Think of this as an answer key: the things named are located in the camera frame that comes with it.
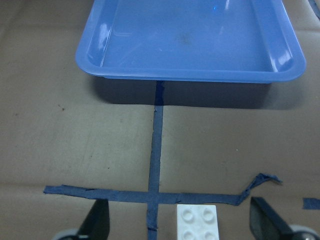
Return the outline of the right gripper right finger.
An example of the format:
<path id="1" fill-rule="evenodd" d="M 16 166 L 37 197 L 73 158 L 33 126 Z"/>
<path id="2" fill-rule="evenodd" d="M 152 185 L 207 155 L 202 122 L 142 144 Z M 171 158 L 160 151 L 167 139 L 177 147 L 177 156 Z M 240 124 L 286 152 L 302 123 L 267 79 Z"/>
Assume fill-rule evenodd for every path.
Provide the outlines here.
<path id="1" fill-rule="evenodd" d="M 250 199 L 250 231 L 256 240 L 297 240 L 289 225 L 262 197 Z"/>

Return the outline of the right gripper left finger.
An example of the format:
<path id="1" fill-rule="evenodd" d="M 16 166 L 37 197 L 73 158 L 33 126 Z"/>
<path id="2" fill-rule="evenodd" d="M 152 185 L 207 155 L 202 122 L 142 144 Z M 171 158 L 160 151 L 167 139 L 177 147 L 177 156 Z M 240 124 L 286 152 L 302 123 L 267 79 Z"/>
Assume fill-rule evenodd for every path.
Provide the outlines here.
<path id="1" fill-rule="evenodd" d="M 107 199 L 97 199 L 76 233 L 77 240 L 107 240 L 110 212 Z"/>

